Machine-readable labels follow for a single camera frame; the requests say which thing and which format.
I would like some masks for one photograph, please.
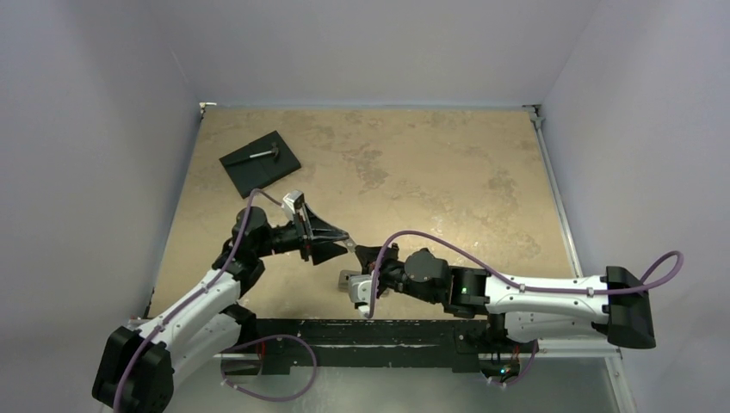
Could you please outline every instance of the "marble-patterned surface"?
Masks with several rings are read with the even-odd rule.
[[[266,188],[280,199],[300,189],[323,219],[363,245],[396,231],[443,237],[509,274],[572,277],[548,179],[524,112],[429,110],[263,110],[213,108],[202,122],[164,254],[152,315],[187,292],[230,236],[244,201],[218,161],[278,130],[302,169]],[[283,215],[264,198],[269,220]],[[401,256],[424,246],[450,262],[463,258],[420,238],[399,239]],[[297,254],[265,259],[267,271],[242,298],[259,317],[357,317],[337,290],[353,256],[320,266]],[[440,305],[391,293],[378,318],[451,318]]]

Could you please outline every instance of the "black rectangular pad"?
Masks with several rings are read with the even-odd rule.
[[[244,160],[255,153],[271,150],[271,144],[279,146],[279,156],[258,157]],[[246,198],[254,188],[266,188],[284,176],[301,168],[301,163],[277,131],[254,140],[220,159],[241,197]]]

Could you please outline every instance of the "hammer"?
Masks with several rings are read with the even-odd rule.
[[[254,153],[253,155],[250,155],[249,157],[245,157],[243,159],[239,159],[238,161],[233,161],[233,162],[227,163],[226,166],[231,166],[231,165],[235,165],[238,163],[250,161],[251,159],[256,159],[257,157],[267,157],[268,155],[273,155],[274,162],[276,162],[276,159],[279,157],[279,145],[277,145],[276,142],[271,143],[271,149],[268,151]]]

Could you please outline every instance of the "hammer head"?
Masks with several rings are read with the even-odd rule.
[[[271,143],[271,153],[274,156],[274,160],[279,157],[279,145],[277,145],[276,142]]]

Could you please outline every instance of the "gray wall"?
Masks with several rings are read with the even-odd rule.
[[[202,101],[496,105],[546,96],[598,0],[157,0]]]
[[[728,22],[727,0],[603,0],[544,103],[585,270],[687,256],[652,294],[658,347],[625,352],[641,412],[730,411]]]
[[[141,1],[0,3],[0,406],[96,411],[149,296],[197,127]]]

